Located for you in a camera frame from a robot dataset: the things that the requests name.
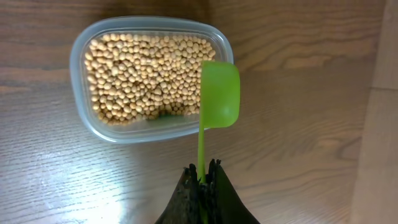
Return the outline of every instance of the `wooden table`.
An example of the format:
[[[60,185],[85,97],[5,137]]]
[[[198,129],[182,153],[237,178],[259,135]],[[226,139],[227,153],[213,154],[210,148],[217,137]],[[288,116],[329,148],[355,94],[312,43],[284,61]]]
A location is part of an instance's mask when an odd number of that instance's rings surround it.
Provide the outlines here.
[[[384,2],[0,0],[0,223],[154,223],[197,135],[118,145],[76,111],[68,57],[114,16],[193,19],[222,31],[241,114],[206,132],[261,223],[345,223]]]

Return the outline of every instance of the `clear plastic container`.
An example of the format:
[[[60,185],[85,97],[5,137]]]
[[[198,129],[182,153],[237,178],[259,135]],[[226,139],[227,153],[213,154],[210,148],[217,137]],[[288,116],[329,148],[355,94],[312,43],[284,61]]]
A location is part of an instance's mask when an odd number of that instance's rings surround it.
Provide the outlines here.
[[[197,133],[199,115],[163,116],[153,121],[138,121],[127,126],[110,126],[92,110],[86,79],[84,54],[91,39],[105,33],[141,35],[191,35],[206,39],[216,51],[216,60],[233,63],[232,48],[216,28],[200,22],[169,17],[128,16],[105,19],[87,27],[76,39],[70,54],[70,76],[79,115],[85,126],[101,139],[116,143],[135,143],[176,138]]]

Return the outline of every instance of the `green measuring cup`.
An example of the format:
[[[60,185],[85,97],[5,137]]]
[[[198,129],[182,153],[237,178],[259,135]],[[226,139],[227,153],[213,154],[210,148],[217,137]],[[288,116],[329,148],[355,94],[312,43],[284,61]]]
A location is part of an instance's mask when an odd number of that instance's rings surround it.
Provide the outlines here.
[[[200,122],[198,137],[198,178],[205,182],[205,128],[231,126],[239,116],[241,84],[238,69],[231,63],[202,63]]]

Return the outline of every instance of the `table surface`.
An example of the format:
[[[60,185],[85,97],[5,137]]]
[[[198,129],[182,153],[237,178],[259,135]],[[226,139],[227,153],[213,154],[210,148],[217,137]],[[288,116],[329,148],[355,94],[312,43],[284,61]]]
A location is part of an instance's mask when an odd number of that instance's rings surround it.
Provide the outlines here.
[[[231,42],[241,113],[205,133],[261,223],[345,223],[383,1],[0,0],[0,223],[154,223],[197,135],[110,144],[81,122],[68,57],[88,25],[157,15]]]

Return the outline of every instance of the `wood grain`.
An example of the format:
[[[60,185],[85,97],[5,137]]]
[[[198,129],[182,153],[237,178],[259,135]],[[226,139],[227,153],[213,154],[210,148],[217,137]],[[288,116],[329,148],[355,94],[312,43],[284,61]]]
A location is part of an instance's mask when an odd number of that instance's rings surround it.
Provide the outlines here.
[[[384,3],[0,0],[0,223],[154,223],[197,137],[95,138],[76,112],[68,56],[107,17],[213,24],[241,72],[241,114],[206,132],[261,223],[346,223]]]
[[[398,90],[398,1],[386,2],[373,86]]]
[[[398,91],[372,90],[366,115],[352,224],[397,223]]]
[[[398,1],[384,10],[381,44],[366,115],[352,224],[398,220]]]

